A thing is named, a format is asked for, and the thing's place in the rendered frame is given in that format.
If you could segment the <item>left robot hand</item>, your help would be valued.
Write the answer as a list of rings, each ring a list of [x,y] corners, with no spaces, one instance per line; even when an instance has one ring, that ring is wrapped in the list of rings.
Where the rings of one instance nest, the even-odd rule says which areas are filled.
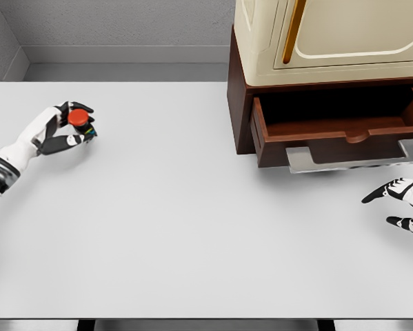
[[[84,124],[69,122],[68,116],[74,110],[82,110],[88,115]],[[62,105],[46,108],[18,136],[17,145],[27,148],[34,156],[49,155],[69,150],[81,143],[87,143],[97,136],[90,116],[94,110],[76,101],[66,101]],[[65,126],[73,126],[76,133],[54,136]]]

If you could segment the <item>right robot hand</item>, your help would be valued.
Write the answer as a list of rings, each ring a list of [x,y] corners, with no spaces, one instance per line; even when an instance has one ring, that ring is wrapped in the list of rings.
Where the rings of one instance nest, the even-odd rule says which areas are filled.
[[[369,203],[383,197],[404,201],[413,207],[413,179],[399,178],[389,181],[365,196],[361,203]],[[413,218],[387,217],[386,221],[400,229],[413,233]]]

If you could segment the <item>red button switch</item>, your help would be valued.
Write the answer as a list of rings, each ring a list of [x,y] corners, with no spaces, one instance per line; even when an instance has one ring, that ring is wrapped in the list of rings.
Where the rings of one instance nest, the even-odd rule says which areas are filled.
[[[97,135],[91,123],[90,115],[84,109],[71,110],[68,115],[68,123],[72,125],[79,134]]]

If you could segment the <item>brown wooden drawer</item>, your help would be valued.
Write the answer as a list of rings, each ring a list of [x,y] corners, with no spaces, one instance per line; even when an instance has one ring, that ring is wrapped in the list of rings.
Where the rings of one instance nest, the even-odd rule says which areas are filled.
[[[260,94],[250,117],[258,165],[287,166],[287,148],[307,147],[315,163],[402,157],[413,139],[413,86]]]

